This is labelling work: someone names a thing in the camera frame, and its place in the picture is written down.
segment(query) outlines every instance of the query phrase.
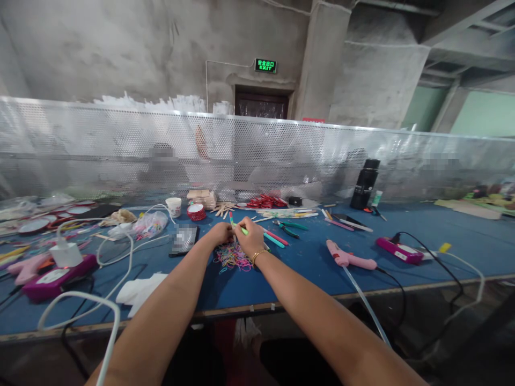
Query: workbench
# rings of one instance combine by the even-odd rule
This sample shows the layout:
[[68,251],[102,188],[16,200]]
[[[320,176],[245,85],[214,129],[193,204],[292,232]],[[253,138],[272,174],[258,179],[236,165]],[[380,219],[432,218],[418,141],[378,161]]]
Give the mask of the workbench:
[[[498,221],[486,220],[468,214],[454,212],[451,209],[435,206],[431,203],[387,204],[381,203],[380,209],[387,221],[364,211],[351,209],[347,204],[333,207],[333,213],[345,213],[374,230],[350,232],[346,229],[325,222],[320,213],[317,217],[306,219],[288,219],[309,228],[309,231],[295,229],[300,235],[296,240],[286,235],[272,220],[259,224],[279,235],[290,243],[281,249],[267,242],[272,253],[285,264],[303,275],[337,299],[356,298],[358,295],[346,277],[344,271],[335,264],[326,247],[326,239],[335,241],[344,251],[354,253],[362,258],[374,259],[379,267],[392,274],[407,291],[422,290],[454,285],[455,282],[435,261],[424,261],[420,265],[406,264],[387,251],[376,246],[378,237],[392,237],[398,231],[406,231],[424,242],[431,250],[438,250],[444,243],[452,244],[451,253],[469,261],[483,272],[487,280],[501,280],[515,277],[515,221],[503,216]],[[254,216],[253,211],[235,210],[234,221],[239,222],[244,216]],[[178,224],[191,224],[185,210],[177,220]],[[197,221],[200,236],[204,235],[217,222],[223,221],[208,213],[204,220]],[[161,233],[173,234],[171,222]],[[102,240],[94,240],[83,253],[96,253]],[[138,241],[135,246],[148,241]],[[133,269],[128,280],[145,279],[156,272],[168,273],[181,261],[182,257],[170,258],[169,239],[156,241],[134,253]],[[401,242],[417,247],[418,244],[409,236],[402,235]],[[0,253],[11,251],[14,247],[3,245]],[[106,242],[102,249],[102,261],[120,257],[129,251],[126,238],[117,242]],[[477,274],[466,265],[452,258],[441,255],[441,259],[462,283],[478,281]],[[105,296],[123,277],[128,267],[128,258],[113,265],[97,270],[93,293]],[[219,263],[212,257],[208,264],[204,283],[198,300],[194,321],[202,322],[207,318],[224,316],[248,316],[260,312],[279,310],[280,304],[263,275],[255,270],[242,272],[238,268],[220,273]],[[389,277],[378,271],[366,271],[357,267],[349,268],[356,281],[367,295],[381,295],[397,292],[400,289]],[[0,294],[3,299],[14,286],[13,278],[2,279]],[[76,290],[87,291],[88,283],[77,284]],[[47,325],[69,319],[81,303],[78,298],[66,298],[61,301],[49,315]],[[55,336],[60,330],[38,332],[38,320],[49,301],[32,304],[19,292],[0,307],[0,342]],[[92,305],[86,305],[82,311]],[[127,324],[130,307],[121,306],[121,326]],[[69,333],[110,330],[113,320],[111,310],[102,307],[92,314],[77,321]]]

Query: gold bracelet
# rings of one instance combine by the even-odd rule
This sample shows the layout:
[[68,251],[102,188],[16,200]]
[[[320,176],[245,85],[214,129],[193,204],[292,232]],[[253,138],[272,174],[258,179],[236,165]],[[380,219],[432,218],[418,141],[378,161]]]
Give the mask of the gold bracelet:
[[260,251],[256,252],[254,254],[254,256],[252,256],[252,259],[251,259],[251,261],[252,261],[252,268],[256,269],[256,266],[254,265],[254,262],[256,261],[256,257],[258,257],[259,254],[261,254],[263,252],[268,252],[268,251],[266,249],[263,249],[263,250],[260,250]]

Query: perforated metal partition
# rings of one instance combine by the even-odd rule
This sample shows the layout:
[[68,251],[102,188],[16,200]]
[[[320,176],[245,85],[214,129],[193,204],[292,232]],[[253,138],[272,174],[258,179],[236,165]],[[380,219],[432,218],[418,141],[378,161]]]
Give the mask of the perforated metal partition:
[[460,197],[512,175],[515,140],[0,98],[4,197],[162,201],[189,189],[349,197],[366,158],[384,199]]

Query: charger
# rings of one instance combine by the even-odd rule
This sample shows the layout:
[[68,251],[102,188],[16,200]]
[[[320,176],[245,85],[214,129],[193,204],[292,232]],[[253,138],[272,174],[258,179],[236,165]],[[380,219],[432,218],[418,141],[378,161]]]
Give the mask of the charger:
[[78,266],[83,261],[77,244],[68,243],[62,237],[57,238],[57,245],[50,248],[50,253],[59,268]]

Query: green-handled pliers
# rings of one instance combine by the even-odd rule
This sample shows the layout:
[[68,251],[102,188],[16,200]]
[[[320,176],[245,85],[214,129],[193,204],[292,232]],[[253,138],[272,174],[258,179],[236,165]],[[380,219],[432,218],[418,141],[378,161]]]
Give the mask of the green-handled pliers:
[[286,227],[289,226],[289,227],[292,227],[292,228],[298,228],[298,229],[303,229],[305,231],[307,231],[307,227],[305,227],[304,225],[298,225],[298,224],[294,224],[292,222],[281,222],[279,220],[274,220],[272,221],[275,225],[279,225],[279,228],[281,228],[283,231],[286,232],[287,235],[290,235],[292,237],[295,237],[296,239],[300,239],[300,236],[297,234],[297,233],[294,233],[292,232],[291,230],[287,229]]

